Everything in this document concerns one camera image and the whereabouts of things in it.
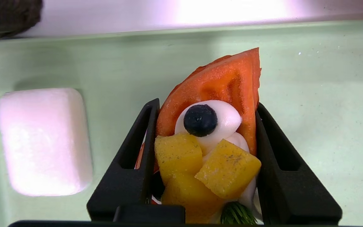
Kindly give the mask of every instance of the blueberry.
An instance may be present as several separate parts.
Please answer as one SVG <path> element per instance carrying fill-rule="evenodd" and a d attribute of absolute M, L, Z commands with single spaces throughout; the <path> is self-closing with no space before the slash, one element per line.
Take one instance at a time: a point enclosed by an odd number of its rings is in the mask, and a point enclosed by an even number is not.
<path fill-rule="evenodd" d="M 193 105 L 183 119 L 184 128 L 193 136 L 210 135 L 218 124 L 216 112 L 208 105 Z"/>

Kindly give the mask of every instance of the fruit dessert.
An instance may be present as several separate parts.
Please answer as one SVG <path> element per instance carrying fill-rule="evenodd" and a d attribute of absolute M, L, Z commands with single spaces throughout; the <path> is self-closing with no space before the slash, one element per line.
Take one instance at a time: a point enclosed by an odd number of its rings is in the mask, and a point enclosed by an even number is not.
<path fill-rule="evenodd" d="M 221 57 L 177 85 L 160 109 L 155 157 L 164 192 L 154 196 L 183 205 L 186 223 L 219 223 L 221 213 L 234 223 L 231 210 L 247 214 L 237 223 L 253 223 L 260 71 L 258 48 Z"/>

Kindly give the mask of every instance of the green garnish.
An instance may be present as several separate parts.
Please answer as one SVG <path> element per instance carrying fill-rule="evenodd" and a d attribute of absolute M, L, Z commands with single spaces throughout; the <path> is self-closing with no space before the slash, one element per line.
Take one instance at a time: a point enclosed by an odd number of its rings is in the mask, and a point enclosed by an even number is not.
<path fill-rule="evenodd" d="M 221 214 L 222 224 L 257 224 L 252 212 L 239 202 L 225 204 Z"/>

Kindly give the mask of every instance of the papaya slice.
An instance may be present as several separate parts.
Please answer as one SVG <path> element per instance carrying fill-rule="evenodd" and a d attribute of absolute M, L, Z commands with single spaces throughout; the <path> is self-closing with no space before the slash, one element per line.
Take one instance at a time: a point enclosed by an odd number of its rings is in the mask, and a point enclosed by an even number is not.
<path fill-rule="evenodd" d="M 200 66 L 177 85 L 164 101 L 157 120 L 157 135 L 174 135 L 177 118 L 189 105 L 207 100 L 231 104 L 242 117 L 238 128 L 250 153 L 256 155 L 256 116 L 260 86 L 258 48 L 223 56 Z"/>

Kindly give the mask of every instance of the green surface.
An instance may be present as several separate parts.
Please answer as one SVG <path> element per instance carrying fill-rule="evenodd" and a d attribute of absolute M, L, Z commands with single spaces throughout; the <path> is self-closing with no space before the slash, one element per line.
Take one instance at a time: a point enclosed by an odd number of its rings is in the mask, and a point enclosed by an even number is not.
<path fill-rule="evenodd" d="M 340 224 L 363 225 L 363 21 L 347 21 L 1 41 L 0 97 L 81 92 L 95 178 L 76 195 L 19 195 L 0 140 L 0 227 L 88 220 L 85 204 L 142 106 L 163 101 L 198 66 L 258 46 L 261 102 L 343 208 Z"/>

